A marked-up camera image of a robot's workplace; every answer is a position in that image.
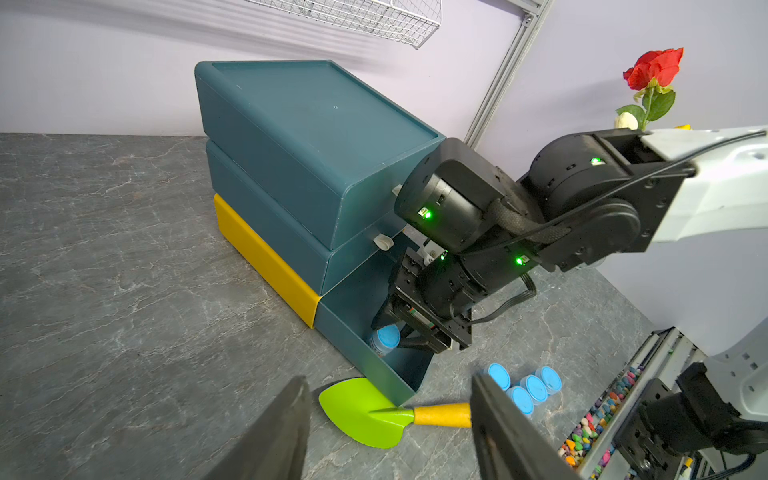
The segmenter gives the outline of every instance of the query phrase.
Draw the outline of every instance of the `metal shelf rack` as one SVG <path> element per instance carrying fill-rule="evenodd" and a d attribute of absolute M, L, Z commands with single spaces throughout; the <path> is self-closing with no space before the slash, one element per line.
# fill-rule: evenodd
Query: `metal shelf rack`
<path fill-rule="evenodd" d="M 442 22 L 442 0 L 244 0 L 419 48 Z"/>

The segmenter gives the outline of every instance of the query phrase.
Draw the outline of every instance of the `flower stem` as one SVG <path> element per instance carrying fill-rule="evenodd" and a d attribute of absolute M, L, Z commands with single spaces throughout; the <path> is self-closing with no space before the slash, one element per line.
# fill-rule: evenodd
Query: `flower stem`
<path fill-rule="evenodd" d="M 650 106 L 654 101 L 654 90 L 656 90 L 656 88 L 651 87 L 650 90 L 646 92 L 646 95 L 648 96 L 648 106 L 645 108 L 645 115 L 643 115 L 643 121 L 640 125 L 641 131 L 645 131 L 645 127 L 648 126 L 648 113 L 650 112 Z"/>

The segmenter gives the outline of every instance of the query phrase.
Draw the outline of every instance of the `yellow shovel handle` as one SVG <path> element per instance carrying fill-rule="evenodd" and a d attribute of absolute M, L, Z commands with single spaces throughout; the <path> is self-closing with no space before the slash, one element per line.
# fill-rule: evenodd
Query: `yellow shovel handle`
<path fill-rule="evenodd" d="M 416 407 L 413 409 L 413 423 L 468 429 L 472 427 L 472 414 L 468 403 Z"/>

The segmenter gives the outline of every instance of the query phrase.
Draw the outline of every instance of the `table surface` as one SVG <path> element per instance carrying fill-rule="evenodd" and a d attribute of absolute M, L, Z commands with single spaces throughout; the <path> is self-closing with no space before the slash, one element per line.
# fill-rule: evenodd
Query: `table surface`
<path fill-rule="evenodd" d="M 359 376 L 222 238 L 205 140 L 0 134 L 0 477 L 201 478 L 293 376 Z M 532 276 L 408 405 L 468 400 L 490 362 L 550 365 L 564 388 L 532 421 L 563 441 L 651 324 L 596 270 Z M 421 425 L 370 449 L 314 402 L 304 477 L 479 478 L 474 450 Z"/>

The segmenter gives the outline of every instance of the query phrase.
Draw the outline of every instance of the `dark teal storage box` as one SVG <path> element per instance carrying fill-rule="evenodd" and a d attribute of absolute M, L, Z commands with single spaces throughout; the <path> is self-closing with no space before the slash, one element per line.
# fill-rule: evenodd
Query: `dark teal storage box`
<path fill-rule="evenodd" d="M 315 328 L 384 396 L 399 406 L 415 395 L 434 354 L 394 349 L 380 358 L 366 342 L 373 317 L 386 299 L 392 268 L 406 247 L 419 248 L 403 233 L 394 240 L 392 249 L 377 252 L 320 299 Z"/>
<path fill-rule="evenodd" d="M 335 250 L 328 250 L 266 194 L 213 141 L 206 144 L 214 191 L 319 295 L 379 251 L 379 233 L 394 237 L 406 222 L 389 211 Z"/>
<path fill-rule="evenodd" d="M 195 79 L 205 133 L 328 250 L 444 138 L 331 61 L 201 62 Z"/>

